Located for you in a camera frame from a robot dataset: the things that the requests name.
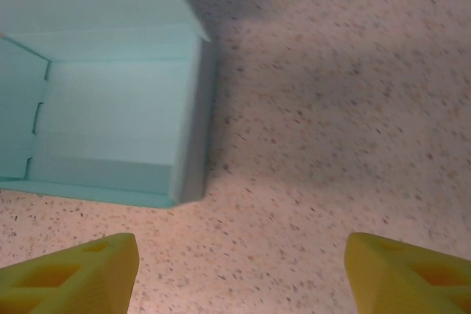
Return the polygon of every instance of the light blue cardboard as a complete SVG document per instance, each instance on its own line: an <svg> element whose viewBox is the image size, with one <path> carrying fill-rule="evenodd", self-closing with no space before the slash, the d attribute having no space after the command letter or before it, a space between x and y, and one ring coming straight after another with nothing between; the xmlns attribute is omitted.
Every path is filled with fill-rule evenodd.
<svg viewBox="0 0 471 314"><path fill-rule="evenodd" d="M0 188L202 198L215 56L186 0L0 0Z"/></svg>

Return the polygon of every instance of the granite surface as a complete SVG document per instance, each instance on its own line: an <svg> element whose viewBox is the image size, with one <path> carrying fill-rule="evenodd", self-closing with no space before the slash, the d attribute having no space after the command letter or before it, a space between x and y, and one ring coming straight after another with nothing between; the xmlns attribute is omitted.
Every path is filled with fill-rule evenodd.
<svg viewBox="0 0 471 314"><path fill-rule="evenodd" d="M206 198L2 191L0 265L134 232L131 314L356 313L363 231L471 258L471 0L193 0L220 46Z"/></svg>

